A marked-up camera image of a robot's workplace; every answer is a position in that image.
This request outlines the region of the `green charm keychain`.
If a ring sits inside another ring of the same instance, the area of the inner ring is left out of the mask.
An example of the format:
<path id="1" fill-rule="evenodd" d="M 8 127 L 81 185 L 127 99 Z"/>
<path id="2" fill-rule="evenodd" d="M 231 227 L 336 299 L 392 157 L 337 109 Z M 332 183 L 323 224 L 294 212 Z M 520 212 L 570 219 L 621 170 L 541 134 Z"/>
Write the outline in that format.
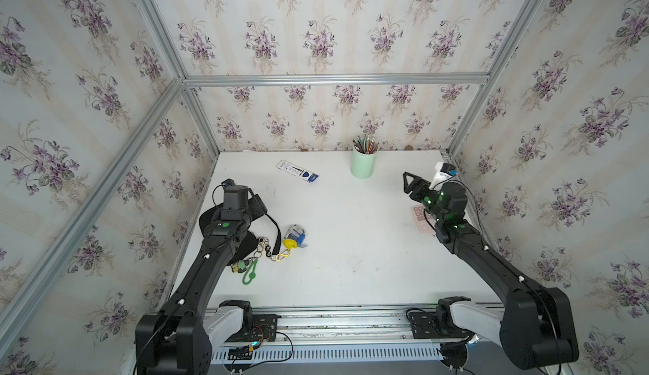
<path id="1" fill-rule="evenodd" d="M 243 285 L 251 285 L 257 276 L 256 274 L 257 265 L 258 265 L 258 260 L 256 258 L 239 260 L 232 266 L 232 271 L 235 274 L 242 275 Z"/>

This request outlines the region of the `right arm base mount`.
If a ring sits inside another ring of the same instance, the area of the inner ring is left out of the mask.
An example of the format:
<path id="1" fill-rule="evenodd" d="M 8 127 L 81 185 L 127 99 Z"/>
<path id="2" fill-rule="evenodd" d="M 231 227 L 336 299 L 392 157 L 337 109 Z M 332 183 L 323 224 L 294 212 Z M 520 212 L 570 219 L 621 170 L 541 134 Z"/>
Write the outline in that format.
<path id="1" fill-rule="evenodd" d="M 432 311 L 408 308 L 405 318 L 414 339 L 469 344 L 478 337 L 502 346 L 500 327 L 504 313 L 501 305 L 476 303 L 467 297 L 446 297 L 439 299 Z"/>

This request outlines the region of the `black knitted shoulder bag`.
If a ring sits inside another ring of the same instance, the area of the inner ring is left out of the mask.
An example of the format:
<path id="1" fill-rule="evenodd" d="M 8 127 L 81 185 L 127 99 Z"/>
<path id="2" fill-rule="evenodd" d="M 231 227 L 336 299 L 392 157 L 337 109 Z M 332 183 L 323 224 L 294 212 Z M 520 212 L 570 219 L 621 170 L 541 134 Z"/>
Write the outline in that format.
<path id="1" fill-rule="evenodd" d="M 253 221 L 225 221 L 221 219 L 221 206 L 218 204 L 199 217 L 199 229 L 203 235 L 199 257 L 202 259 L 220 258 L 225 256 L 224 265 L 234 265 L 239 260 L 244 260 L 260 244 L 260 239 L 250 231 Z M 267 256 L 279 253 L 282 243 L 282 232 L 279 224 L 267 214 L 268 218 L 277 229 L 277 237 L 272 248 L 265 247 Z"/>

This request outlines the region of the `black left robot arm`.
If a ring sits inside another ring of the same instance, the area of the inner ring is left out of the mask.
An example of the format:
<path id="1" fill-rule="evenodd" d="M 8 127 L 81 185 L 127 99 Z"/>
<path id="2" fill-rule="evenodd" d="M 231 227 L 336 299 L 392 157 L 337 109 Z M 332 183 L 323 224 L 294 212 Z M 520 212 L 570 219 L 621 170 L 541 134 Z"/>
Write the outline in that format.
<path id="1" fill-rule="evenodd" d="M 136 374 L 206 374 L 213 347 L 252 325 L 249 302 L 227 301 L 206 329 L 205 315 L 226 267 L 246 258 L 258 245 L 251 224 L 267 209 L 246 186 L 227 179 L 223 201 L 199 217 L 203 235 L 198 254 L 180 285 L 157 312 L 147 313 L 135 329 Z"/>

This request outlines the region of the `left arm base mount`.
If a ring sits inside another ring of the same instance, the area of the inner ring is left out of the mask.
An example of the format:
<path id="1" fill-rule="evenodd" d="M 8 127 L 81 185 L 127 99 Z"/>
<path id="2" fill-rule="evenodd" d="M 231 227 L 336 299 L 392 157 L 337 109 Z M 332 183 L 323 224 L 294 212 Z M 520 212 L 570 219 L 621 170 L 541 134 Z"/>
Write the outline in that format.
<path id="1" fill-rule="evenodd" d="M 204 322 L 206 334 L 213 347 L 228 342 L 260 343 L 277 339 L 275 314 L 255 315 L 250 302 L 222 302 L 216 312 Z"/>

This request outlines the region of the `yellow blue plush keychain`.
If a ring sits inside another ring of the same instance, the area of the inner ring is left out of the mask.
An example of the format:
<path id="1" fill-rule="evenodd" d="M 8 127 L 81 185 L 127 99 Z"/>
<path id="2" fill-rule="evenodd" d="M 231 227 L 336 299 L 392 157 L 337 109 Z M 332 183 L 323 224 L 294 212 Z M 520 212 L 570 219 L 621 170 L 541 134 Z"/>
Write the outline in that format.
<path id="1" fill-rule="evenodd" d="M 291 250 L 295 248 L 305 248 L 306 231 L 302 226 L 291 226 L 284 235 L 282 244 L 285 248 Z"/>

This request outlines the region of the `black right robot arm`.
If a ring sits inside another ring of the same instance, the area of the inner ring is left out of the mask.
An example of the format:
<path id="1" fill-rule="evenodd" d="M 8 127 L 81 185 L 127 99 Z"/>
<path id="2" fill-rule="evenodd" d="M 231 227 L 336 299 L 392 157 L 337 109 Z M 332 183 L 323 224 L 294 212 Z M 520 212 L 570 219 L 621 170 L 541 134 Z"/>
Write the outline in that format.
<path id="1" fill-rule="evenodd" d="M 491 312 L 466 297 L 441 299 L 437 325 L 443 331 L 478 334 L 502 348 L 521 370 L 561 367 L 580 356 L 571 302 L 561 289 L 545 287 L 495 251 L 466 219 L 468 190 L 444 164 L 432 182 L 406 172 L 403 191 L 424 208 L 424 219 L 452 255 L 491 288 L 503 308 Z"/>

